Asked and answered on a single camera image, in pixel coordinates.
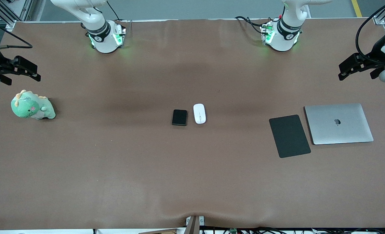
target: plush toy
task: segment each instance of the plush toy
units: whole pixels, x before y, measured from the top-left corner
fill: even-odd
[[[31,91],[22,90],[11,102],[13,113],[20,118],[55,118],[55,111],[48,98],[33,94]]]

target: yellow tape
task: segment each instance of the yellow tape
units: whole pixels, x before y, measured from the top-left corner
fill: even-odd
[[[354,12],[356,12],[357,17],[363,17],[362,13],[360,12],[359,4],[357,4],[357,0],[352,0]]]

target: table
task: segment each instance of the table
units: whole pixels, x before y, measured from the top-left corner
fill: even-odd
[[[363,20],[309,19],[289,52],[243,21],[133,22],[112,54],[79,24],[18,23],[34,48],[4,55],[38,64],[42,81],[0,85],[0,229],[169,228],[192,214],[227,227],[385,227],[385,83],[337,77]],[[368,24],[362,49],[383,34]],[[16,117],[22,89],[57,117]],[[278,157],[268,119],[298,114],[309,139],[305,105],[351,102],[374,142]],[[173,109],[189,111],[187,126],[170,124]]]

